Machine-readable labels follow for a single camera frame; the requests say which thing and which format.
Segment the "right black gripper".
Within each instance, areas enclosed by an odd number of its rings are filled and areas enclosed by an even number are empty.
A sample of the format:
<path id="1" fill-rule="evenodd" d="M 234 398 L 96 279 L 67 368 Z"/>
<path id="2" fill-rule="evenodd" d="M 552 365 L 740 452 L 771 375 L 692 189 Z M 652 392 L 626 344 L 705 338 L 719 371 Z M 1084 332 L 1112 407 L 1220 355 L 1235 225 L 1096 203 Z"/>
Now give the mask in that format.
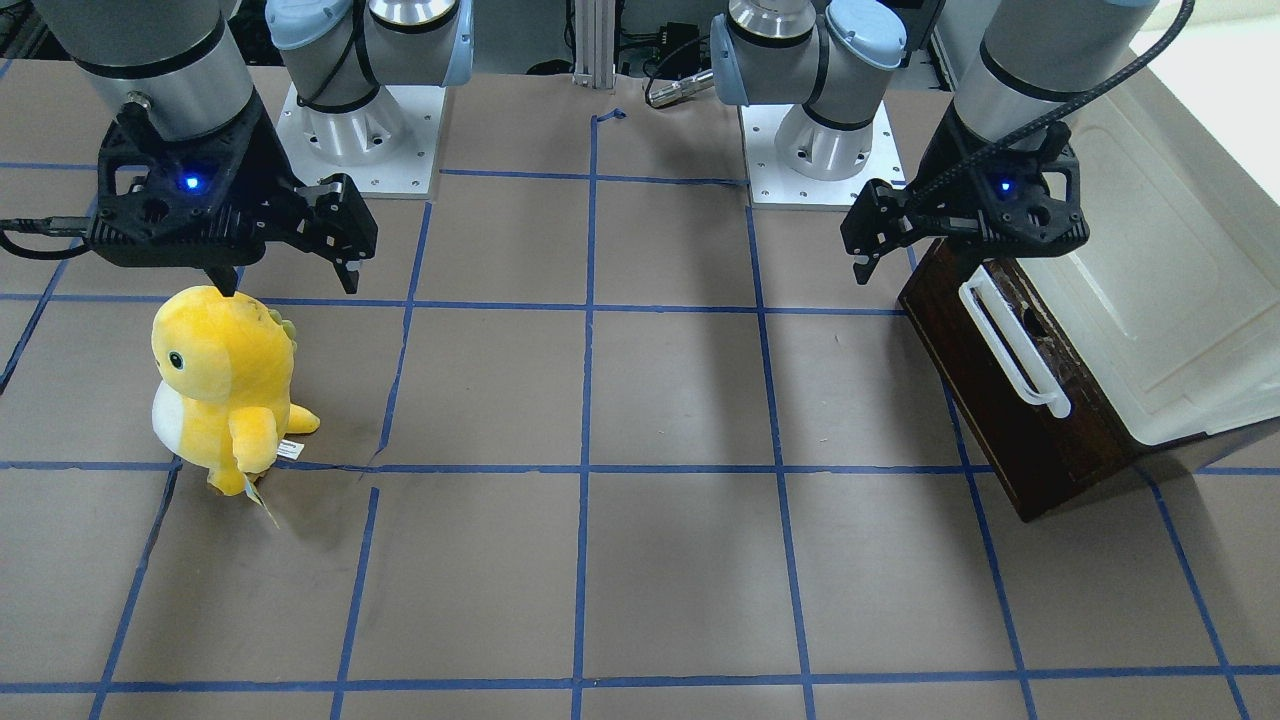
<path id="1" fill-rule="evenodd" d="M 303 186 L 259 94 L 224 126 L 164 140 L 157 104 L 131 92 L 99 150 L 99 196 L 84 245 L 118 266 L 204 270 L 227 299 L 270 241 L 328 260 L 347 295 L 376 254 L 378 223 L 355 178 Z"/>

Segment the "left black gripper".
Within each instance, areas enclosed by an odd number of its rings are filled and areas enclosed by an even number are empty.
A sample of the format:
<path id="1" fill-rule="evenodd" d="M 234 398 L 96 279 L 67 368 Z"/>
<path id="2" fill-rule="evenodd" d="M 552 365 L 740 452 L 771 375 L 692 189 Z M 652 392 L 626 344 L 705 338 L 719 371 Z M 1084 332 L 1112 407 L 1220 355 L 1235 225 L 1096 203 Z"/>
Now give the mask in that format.
<path id="1" fill-rule="evenodd" d="M 869 179 L 842 220 L 855 282 L 868 284 L 884 255 L 931 236 L 948 238 L 960 284 L 995 258 L 1059 258 L 1079 249 L 1091 228 L 1070 137 L 1069 127 L 1056 120 L 1029 150 L 1001 149 L 925 195 L 925 184 L 986 146 L 948 108 L 922 159 L 915 193 Z"/>

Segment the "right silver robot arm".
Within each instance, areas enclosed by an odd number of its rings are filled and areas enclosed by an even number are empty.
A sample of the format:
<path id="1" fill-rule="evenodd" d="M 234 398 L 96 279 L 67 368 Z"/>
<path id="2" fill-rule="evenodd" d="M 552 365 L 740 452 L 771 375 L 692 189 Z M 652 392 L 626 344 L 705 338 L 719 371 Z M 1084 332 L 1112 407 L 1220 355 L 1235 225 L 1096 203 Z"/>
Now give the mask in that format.
<path id="1" fill-rule="evenodd" d="M 225 296 L 269 243 L 325 259 L 344 292 L 374 258 L 366 193 L 396 161 L 428 181 L 404 91 L 474 69 L 470 1 L 269 1 L 269 38 L 291 74 L 274 122 L 221 1 L 38 1 L 36 12 L 114 118 L 86 218 L 5 222 L 78 237 L 124 268 L 192 268 Z"/>

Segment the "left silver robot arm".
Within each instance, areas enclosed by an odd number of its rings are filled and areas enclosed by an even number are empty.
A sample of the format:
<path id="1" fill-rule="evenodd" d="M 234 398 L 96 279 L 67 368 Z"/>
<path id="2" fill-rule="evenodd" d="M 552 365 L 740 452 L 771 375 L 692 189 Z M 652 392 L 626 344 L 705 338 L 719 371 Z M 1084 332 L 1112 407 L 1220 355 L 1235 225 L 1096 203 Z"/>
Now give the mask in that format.
<path id="1" fill-rule="evenodd" d="M 915 179 L 869 179 L 840 228 L 854 274 L 918 240 L 972 265 L 1059 258 L 1084 245 L 1080 168 L 1066 119 L 1144 68 L 1162 37 L 1120 56 L 1152 1 L 1002 1 L 956 85 Z M 716 92 L 728 105 L 786 105 L 778 149 L 796 172 L 836 181 L 870 151 L 874 115 L 913 44 L 902 4 L 731 1 L 710 29 Z"/>

